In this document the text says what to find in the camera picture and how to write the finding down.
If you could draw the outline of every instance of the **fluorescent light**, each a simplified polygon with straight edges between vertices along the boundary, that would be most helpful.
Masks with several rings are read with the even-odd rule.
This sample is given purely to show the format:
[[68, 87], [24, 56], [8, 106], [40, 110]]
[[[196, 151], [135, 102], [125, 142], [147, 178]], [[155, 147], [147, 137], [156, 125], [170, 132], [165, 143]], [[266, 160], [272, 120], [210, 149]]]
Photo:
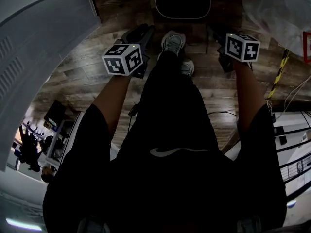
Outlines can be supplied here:
[[292, 200], [292, 201], [289, 201], [287, 204], [286, 204], [286, 206], [288, 207], [288, 208], [292, 208], [295, 204], [296, 204], [296, 200]]
[[6, 222], [10, 225], [13, 225], [19, 228], [33, 230], [33, 231], [42, 231], [39, 226], [34, 225], [34, 224], [22, 223], [22, 222], [14, 221], [12, 219], [8, 219], [8, 218], [6, 219]]

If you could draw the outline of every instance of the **nike swoosh logo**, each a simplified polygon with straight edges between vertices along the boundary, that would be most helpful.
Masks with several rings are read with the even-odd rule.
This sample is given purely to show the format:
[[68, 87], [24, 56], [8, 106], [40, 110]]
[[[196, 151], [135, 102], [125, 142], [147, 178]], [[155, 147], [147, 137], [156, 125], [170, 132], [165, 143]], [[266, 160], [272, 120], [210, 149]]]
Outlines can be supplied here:
[[181, 149], [188, 150], [191, 152], [207, 152], [207, 150], [193, 150], [193, 149], [187, 149], [187, 148], [175, 148], [175, 149], [172, 149], [172, 150], [169, 150], [166, 152], [158, 152], [157, 151], [158, 149], [159, 148], [150, 150], [150, 154], [152, 154], [153, 156], [156, 156], [156, 157], [166, 157], [166, 156], [169, 156], [169, 155], [171, 155], [171, 154], [173, 154], [173, 153], [175, 153]]

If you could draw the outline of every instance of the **black and white pattern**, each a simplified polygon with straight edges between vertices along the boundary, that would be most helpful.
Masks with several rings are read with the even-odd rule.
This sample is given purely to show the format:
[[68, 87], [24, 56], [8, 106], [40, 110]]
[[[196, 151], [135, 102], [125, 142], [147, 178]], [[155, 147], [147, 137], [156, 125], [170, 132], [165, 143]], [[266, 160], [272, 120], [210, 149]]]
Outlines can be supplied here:
[[105, 55], [122, 55], [128, 45], [113, 45]]
[[256, 60], [258, 55], [258, 43], [246, 43], [244, 60]]
[[140, 57], [139, 48], [128, 54], [125, 57], [125, 61], [129, 72], [140, 66], [140, 64], [142, 63], [142, 59]]
[[236, 36], [241, 37], [245, 41], [257, 41], [255, 38], [246, 34], [237, 34]]
[[121, 59], [105, 58], [105, 63], [110, 73], [125, 74]]
[[228, 37], [227, 52], [241, 59], [243, 42], [232, 37]]

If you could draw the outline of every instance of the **black t-shirt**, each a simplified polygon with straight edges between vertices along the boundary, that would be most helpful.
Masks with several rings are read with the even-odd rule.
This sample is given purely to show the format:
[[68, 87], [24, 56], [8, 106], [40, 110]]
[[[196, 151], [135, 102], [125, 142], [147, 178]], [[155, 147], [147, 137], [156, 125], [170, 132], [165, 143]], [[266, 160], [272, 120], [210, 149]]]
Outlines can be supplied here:
[[286, 194], [267, 106], [241, 141], [234, 162], [214, 147], [145, 143], [142, 151], [137, 138], [127, 139], [110, 161], [107, 123], [91, 105], [48, 185], [46, 227], [76, 232], [89, 215], [106, 222], [111, 232], [165, 232], [181, 225], [192, 232], [236, 232], [237, 221], [252, 215], [260, 217], [263, 228], [282, 226]]

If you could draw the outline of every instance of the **hazard tape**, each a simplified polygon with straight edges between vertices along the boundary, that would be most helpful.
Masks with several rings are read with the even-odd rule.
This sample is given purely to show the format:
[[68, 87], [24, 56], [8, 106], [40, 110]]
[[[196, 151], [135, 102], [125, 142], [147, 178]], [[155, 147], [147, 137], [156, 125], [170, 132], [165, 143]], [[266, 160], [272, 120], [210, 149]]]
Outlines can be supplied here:
[[272, 95], [274, 94], [275, 90], [276, 90], [276, 87], [277, 87], [277, 83], [279, 82], [281, 76], [282, 76], [282, 72], [283, 72], [283, 69], [284, 69], [284, 66], [289, 58], [289, 50], [288, 49], [285, 49], [284, 53], [283, 53], [283, 57], [282, 57], [282, 61], [281, 61], [281, 65], [280, 65], [280, 69], [278, 70], [278, 74], [277, 74], [277, 77], [276, 77], [276, 80], [274, 81], [274, 84], [272, 86], [272, 89], [269, 93], [269, 96], [268, 96], [268, 100], [272, 97]]

